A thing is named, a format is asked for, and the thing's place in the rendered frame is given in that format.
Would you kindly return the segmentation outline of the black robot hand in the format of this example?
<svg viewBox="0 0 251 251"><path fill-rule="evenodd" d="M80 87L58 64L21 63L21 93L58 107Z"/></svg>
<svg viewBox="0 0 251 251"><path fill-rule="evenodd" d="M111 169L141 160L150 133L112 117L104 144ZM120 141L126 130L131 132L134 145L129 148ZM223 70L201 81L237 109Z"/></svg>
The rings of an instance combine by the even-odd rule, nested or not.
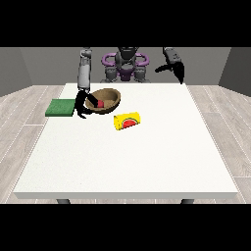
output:
<svg viewBox="0 0 251 251"><path fill-rule="evenodd" d="M86 93L84 90L80 90L75 98L75 109L77 115L84 119L85 115L91 115L92 111L84 106L85 100L88 99L94 107L97 107L98 100L90 93Z"/></svg>
<svg viewBox="0 0 251 251"><path fill-rule="evenodd" d="M175 62L174 64L165 64L158 67L155 72L163 72L169 70L174 73L180 84L183 84L184 80L184 64L183 62Z"/></svg>

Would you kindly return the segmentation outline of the brown wooden bowl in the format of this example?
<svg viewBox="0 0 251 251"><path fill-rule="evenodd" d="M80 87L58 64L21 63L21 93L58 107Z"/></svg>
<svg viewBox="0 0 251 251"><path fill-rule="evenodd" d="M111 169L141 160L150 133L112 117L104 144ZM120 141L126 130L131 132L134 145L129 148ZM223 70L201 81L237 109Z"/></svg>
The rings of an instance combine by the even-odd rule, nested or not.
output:
<svg viewBox="0 0 251 251"><path fill-rule="evenodd" d="M120 104L121 93L114 88L103 88L92 92L92 95L104 102L103 108L95 108L89 99L85 100L85 106L93 113L105 115L113 112Z"/></svg>

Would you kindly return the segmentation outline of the green square pad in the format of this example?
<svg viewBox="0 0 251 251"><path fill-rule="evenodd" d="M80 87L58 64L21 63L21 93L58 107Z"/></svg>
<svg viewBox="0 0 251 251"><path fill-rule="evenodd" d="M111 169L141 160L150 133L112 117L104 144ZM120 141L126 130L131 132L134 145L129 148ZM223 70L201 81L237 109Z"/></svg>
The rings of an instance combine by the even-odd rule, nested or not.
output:
<svg viewBox="0 0 251 251"><path fill-rule="evenodd" d="M52 99L46 112L46 117L71 117L75 110L74 99Z"/></svg>

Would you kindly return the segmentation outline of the yellow cup with melon print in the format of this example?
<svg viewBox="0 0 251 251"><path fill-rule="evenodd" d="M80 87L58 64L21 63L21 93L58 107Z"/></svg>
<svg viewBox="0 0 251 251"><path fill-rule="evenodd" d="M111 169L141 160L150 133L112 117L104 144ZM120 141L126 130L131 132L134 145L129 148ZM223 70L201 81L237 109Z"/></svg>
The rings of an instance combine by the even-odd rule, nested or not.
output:
<svg viewBox="0 0 251 251"><path fill-rule="evenodd" d="M114 126L116 130L136 126L140 123L140 116L137 112L120 114L114 116Z"/></svg>

